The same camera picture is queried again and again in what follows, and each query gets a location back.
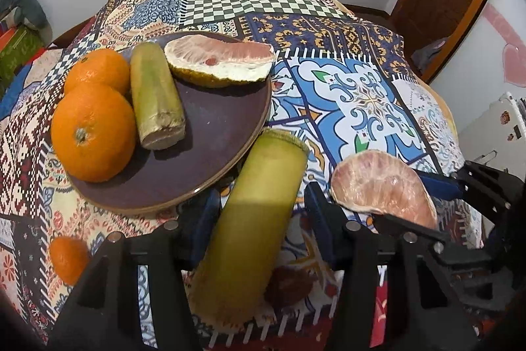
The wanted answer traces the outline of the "peeled pomelo segment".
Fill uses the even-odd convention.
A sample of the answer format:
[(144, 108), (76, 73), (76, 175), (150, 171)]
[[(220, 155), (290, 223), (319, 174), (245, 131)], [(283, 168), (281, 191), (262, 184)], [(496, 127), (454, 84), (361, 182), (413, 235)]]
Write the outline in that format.
[(383, 151), (361, 151), (342, 160), (333, 171), (330, 194), (346, 209), (438, 227), (435, 206), (419, 175)]

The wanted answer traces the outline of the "long sugarcane piece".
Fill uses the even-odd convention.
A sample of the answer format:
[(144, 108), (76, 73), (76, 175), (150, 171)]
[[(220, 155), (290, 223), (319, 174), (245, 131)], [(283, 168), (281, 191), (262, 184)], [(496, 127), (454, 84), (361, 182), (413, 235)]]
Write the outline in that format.
[(219, 329), (248, 322), (264, 300), (308, 165), (308, 146), (264, 130), (253, 144), (193, 273), (192, 313)]

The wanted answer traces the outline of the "small orange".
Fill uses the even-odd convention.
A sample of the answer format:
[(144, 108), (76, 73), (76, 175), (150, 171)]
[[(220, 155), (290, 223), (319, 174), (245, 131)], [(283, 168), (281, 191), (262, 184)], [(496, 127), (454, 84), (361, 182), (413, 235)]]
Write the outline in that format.
[(78, 238), (58, 236), (50, 243), (54, 272), (67, 285), (75, 286), (90, 262), (87, 245)]

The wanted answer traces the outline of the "short sugarcane piece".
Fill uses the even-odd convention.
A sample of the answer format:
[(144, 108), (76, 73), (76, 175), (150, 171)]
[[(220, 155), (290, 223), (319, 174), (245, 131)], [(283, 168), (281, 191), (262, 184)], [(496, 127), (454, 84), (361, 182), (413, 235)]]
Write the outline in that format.
[(153, 42), (134, 47), (130, 85), (140, 144), (165, 150), (185, 137), (185, 115), (163, 49)]

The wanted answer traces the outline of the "large orange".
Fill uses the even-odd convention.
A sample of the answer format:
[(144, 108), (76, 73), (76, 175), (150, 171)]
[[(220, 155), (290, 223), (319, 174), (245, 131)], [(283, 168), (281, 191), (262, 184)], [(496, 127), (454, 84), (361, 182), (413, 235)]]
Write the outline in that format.
[(121, 172), (133, 155), (134, 111), (115, 89), (81, 84), (58, 103), (51, 140), (69, 175), (89, 183), (106, 182)]
[(86, 83), (105, 85), (126, 95), (130, 89), (129, 63), (120, 53), (108, 48), (91, 51), (70, 69), (64, 93)]

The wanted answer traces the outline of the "pomelo wedge with rind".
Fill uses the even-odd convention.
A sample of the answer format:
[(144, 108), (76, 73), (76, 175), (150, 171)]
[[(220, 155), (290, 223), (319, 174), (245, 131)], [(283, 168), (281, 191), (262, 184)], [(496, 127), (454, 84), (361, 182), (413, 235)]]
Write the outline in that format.
[(277, 59), (270, 44), (225, 42), (198, 34), (168, 42), (164, 54), (176, 78), (206, 88), (264, 81)]

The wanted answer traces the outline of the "purple ceramic plate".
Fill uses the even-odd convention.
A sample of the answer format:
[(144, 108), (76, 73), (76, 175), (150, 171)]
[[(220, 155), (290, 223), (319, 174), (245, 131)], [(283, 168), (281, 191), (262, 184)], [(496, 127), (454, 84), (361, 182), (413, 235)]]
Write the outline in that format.
[[(178, 32), (149, 42), (164, 51), (168, 42), (191, 34), (241, 42), (197, 31)], [(133, 155), (110, 180), (89, 183), (66, 172), (74, 189), (94, 206), (138, 215), (175, 205), (218, 181), (256, 140), (268, 115), (268, 77), (257, 83), (221, 88), (198, 87), (172, 77), (184, 108), (184, 139), (165, 150), (150, 151), (141, 146), (136, 126)]]

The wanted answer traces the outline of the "patchwork patterned bedspread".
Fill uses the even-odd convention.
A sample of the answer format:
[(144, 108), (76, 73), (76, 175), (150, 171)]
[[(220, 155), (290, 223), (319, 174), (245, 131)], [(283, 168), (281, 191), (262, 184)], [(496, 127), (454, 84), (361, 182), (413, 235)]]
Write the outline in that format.
[(93, 50), (189, 30), (274, 46), (268, 124), (308, 145), (306, 182), (327, 189), (334, 167), (365, 150), (446, 175), (465, 162), (451, 114), (407, 64), (403, 38), (337, 0), (108, 0), (63, 50), (25, 66), (1, 102), (1, 295), (40, 345), (70, 294), (51, 239), (96, 250), (112, 231), (150, 233), (164, 219), (99, 209), (70, 185), (49, 138), (64, 79)]

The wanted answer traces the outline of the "green fabric storage box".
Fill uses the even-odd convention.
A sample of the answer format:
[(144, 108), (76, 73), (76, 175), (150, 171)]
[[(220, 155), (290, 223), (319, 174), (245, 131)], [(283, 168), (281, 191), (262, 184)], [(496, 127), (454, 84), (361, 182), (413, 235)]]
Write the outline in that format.
[(14, 80), (19, 70), (43, 49), (38, 32), (21, 25), (1, 35), (1, 90)]

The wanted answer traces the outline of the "grey plush toy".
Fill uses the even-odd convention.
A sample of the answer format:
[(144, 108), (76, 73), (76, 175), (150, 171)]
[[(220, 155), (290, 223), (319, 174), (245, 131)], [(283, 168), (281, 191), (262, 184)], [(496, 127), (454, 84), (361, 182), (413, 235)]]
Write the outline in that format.
[(1, 18), (10, 17), (14, 27), (25, 24), (32, 29), (44, 29), (48, 20), (37, 0), (1, 0)]

